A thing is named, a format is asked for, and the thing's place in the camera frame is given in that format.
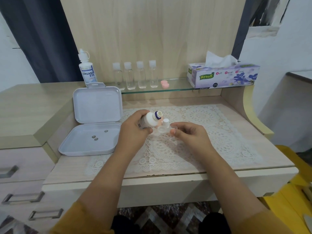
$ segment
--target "hand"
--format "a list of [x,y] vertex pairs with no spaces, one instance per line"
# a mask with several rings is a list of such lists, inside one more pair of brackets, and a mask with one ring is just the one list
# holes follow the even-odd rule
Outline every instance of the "hand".
[[147,136],[153,132],[151,128],[139,129],[138,121],[149,110],[138,110],[125,120],[121,127],[115,152],[130,155],[132,158],[143,146]]
[[208,156],[217,154],[203,126],[191,122],[175,122],[170,134],[182,140],[198,161],[203,162]]

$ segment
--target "mustard yellow sleeve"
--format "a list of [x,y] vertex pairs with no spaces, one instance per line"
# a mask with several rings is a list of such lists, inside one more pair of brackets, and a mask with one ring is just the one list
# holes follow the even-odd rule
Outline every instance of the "mustard yellow sleeve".
[[79,201],[62,216],[50,230],[50,234],[114,234],[113,230],[105,230],[102,224],[86,210]]
[[260,212],[243,221],[233,234],[293,233],[271,210]]

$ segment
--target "purple ring on bottle neck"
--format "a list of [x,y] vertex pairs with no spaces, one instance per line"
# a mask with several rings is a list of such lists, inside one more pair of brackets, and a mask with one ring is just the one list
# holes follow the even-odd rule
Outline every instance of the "purple ring on bottle neck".
[[157,118],[157,120],[160,120],[161,118],[159,116],[157,116],[157,112],[158,111],[155,112],[155,117]]

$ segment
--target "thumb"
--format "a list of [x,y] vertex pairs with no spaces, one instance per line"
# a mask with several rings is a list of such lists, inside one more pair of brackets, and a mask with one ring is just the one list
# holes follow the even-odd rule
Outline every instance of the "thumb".
[[170,131],[171,134],[174,135],[174,137],[179,138],[180,140],[182,140],[184,143],[186,142],[187,138],[188,138],[188,134],[184,133],[183,131],[179,130],[179,129],[173,129]]
[[153,129],[151,128],[144,128],[143,133],[145,134],[145,136],[147,137],[149,134],[153,133]]

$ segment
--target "white lace doily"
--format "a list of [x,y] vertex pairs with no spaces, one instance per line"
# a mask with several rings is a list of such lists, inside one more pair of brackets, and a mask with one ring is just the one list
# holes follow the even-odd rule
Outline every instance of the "white lace doily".
[[[124,122],[137,109],[125,109],[120,122]],[[170,122],[193,122],[205,127],[217,152],[234,167],[260,163],[262,157],[237,131],[216,105],[169,106],[149,108],[161,110]],[[107,161],[109,155],[92,156],[86,168],[86,174],[96,174]],[[152,133],[143,147],[131,161],[127,173],[149,171],[187,170],[200,168],[183,142],[173,139],[168,134]]]

